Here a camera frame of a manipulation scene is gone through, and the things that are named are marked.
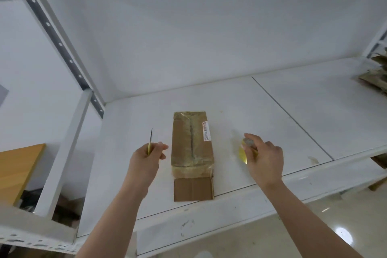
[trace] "person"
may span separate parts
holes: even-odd
[[[259,136],[245,134],[254,141],[258,156],[244,145],[247,167],[257,185],[273,204],[303,258],[361,258],[350,245],[332,231],[283,183],[283,151]],[[133,153],[122,187],[80,248],[77,258],[124,257],[132,236],[141,201],[156,177],[159,160],[165,159],[168,146],[152,143]]]

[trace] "hand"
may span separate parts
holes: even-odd
[[[132,155],[122,188],[135,189],[145,198],[148,188],[156,177],[159,159],[165,159],[162,152],[168,145],[162,142],[151,143],[151,154],[148,156],[148,143],[138,148]]]
[[[258,156],[254,158],[252,148],[242,145],[247,156],[247,167],[257,185],[264,191],[282,182],[284,155],[281,147],[272,142],[263,142],[259,136],[245,134],[246,138],[254,141]]]

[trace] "orange wooden panel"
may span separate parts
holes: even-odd
[[[0,152],[0,201],[15,205],[46,144]]]

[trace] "beige floor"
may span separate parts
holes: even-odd
[[[342,199],[332,195],[308,204],[332,229],[339,230],[365,258],[387,257],[387,184]],[[278,215],[159,254],[157,258],[193,258],[207,250],[216,258],[300,258]]]

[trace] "white label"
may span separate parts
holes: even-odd
[[[208,127],[208,121],[203,122],[203,138],[204,141],[211,141],[210,128]]]

